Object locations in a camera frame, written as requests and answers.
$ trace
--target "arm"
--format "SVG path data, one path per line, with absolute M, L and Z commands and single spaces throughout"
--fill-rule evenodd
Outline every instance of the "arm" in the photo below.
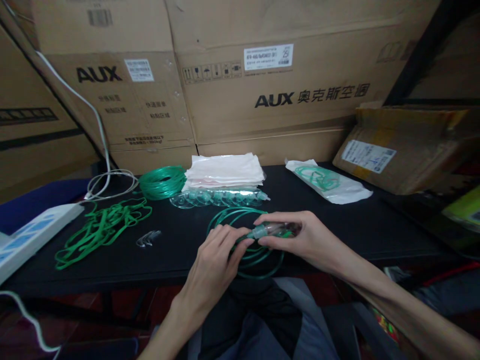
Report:
M 432 359 L 478 359 L 480 343 L 430 309 L 363 259 L 310 211 L 261 215 L 265 221 L 301 224 L 295 238 L 267 236 L 259 244 L 296 254 L 316 268 L 350 283 Z
M 240 260 L 254 240 L 243 240 L 229 259 L 230 250 L 248 232 L 228 225 L 210 231 L 198 248 L 185 285 L 138 360 L 171 360 L 177 356 L 237 275 Z

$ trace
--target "white cord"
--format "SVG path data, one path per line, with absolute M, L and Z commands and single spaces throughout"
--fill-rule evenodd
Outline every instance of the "white cord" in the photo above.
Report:
M 50 347 L 48 346 L 46 343 L 45 343 L 45 340 L 44 340 L 44 337 L 42 335 L 42 328 L 40 327 L 40 324 L 39 324 L 39 321 L 34 318 L 32 315 L 30 315 L 30 313 L 27 311 L 27 309 L 25 308 L 25 305 L 24 303 L 22 302 L 22 300 L 20 299 L 20 296 L 18 296 L 16 293 L 14 293 L 13 291 L 0 291 L 0 296 L 1 295 L 6 295 L 6 296 L 9 296 L 11 297 L 13 300 L 15 300 L 18 308 L 20 309 L 20 312 L 21 314 L 23 315 L 23 317 L 25 319 L 27 319 L 29 322 L 32 323 L 32 325 L 35 327 L 35 331 L 36 331 L 36 339 L 38 341 L 38 345 L 40 345 L 40 348 L 46 352 L 46 353 L 53 353 L 53 352 L 56 352 L 55 356 L 53 357 L 53 360 L 56 360 L 57 357 L 59 356 L 60 354 L 60 351 L 62 350 L 62 347 L 61 346 L 56 346 L 56 347 Z
M 81 203 L 84 203 L 84 202 L 89 202 L 89 201 L 99 201 L 99 200 L 106 200 L 106 199 L 111 199 L 111 198 L 116 198 L 118 196 L 121 196 L 121 195 L 124 195 L 124 194 L 128 194 L 129 192 L 133 191 L 138 185 L 139 185 L 139 181 L 138 179 L 134 176 L 134 174 L 129 171 L 129 170 L 125 170 L 125 169 L 114 169 L 112 170 L 111 167 L 110 167 L 110 154 L 109 154 L 109 150 L 107 148 L 107 141 L 105 140 L 105 133 L 104 133 L 104 127 L 103 127 L 103 124 L 102 124 L 102 119 L 100 118 L 100 114 L 99 112 L 97 111 L 97 109 L 91 104 L 89 103 L 82 95 L 80 95 L 78 92 L 76 92 L 70 85 L 67 84 L 67 82 L 58 74 L 58 72 L 54 69 L 54 67 L 52 66 L 52 64 L 47 60 L 47 58 L 40 52 L 40 51 L 37 51 L 36 52 L 38 54 L 38 56 L 45 62 L 45 64 L 48 66 L 48 68 L 51 70 L 51 72 L 53 73 L 53 75 L 55 75 L 57 77 L 58 80 L 60 80 L 60 82 L 68 89 L 70 90 L 72 93 L 74 93 L 80 100 L 82 100 L 85 104 L 88 105 L 88 107 L 90 107 L 90 109 L 93 111 L 93 113 L 95 114 L 95 117 L 96 117 L 96 121 L 98 123 L 98 129 L 100 130 L 100 137 L 101 137 L 101 142 L 103 143 L 103 148 L 105 150 L 105 161 L 106 161 L 106 172 L 103 173 L 103 174 L 100 174 L 100 175 L 97 175 L 95 177 L 93 177 L 90 182 L 88 183 L 87 185 L 87 193 L 84 197 L 84 200 L 81 202 Z M 130 178 L 132 178 L 132 184 L 131 186 L 125 190 L 124 192 L 121 192 L 121 193 L 118 193 L 116 195 L 112 195 L 112 196 L 100 196 L 100 194 L 102 194 L 106 189 L 107 187 L 109 186 L 110 184 L 110 177 L 111 175 L 124 175 L 124 176 L 128 176 Z M 106 182 L 105 182 L 105 185 L 103 185 L 103 188 L 98 191 L 97 193 L 93 193 L 94 189 L 95 189 L 95 186 L 100 182 L 101 179 L 103 179 L 104 177 L 106 176 Z

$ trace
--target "right hand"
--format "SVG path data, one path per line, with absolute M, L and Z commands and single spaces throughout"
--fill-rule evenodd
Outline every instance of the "right hand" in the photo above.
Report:
M 258 243 L 271 249 L 295 254 L 317 269 L 344 278 L 363 259 L 336 237 L 310 211 L 273 212 L 261 215 L 254 224 L 263 222 L 296 223 L 301 231 L 296 237 L 262 237 Z

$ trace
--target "left hand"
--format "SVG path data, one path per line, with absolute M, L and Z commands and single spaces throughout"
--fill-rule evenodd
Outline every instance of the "left hand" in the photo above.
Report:
M 183 312 L 193 327 L 202 325 L 237 275 L 240 260 L 254 239 L 244 239 L 229 259 L 230 250 L 238 238 L 249 232 L 245 227 L 218 225 L 198 248 L 186 283 L 172 302 L 172 308 Z

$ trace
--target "power strip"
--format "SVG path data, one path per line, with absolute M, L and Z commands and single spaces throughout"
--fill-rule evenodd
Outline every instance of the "power strip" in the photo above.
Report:
M 78 204 L 51 207 L 10 236 L 0 246 L 0 285 L 83 211 Z

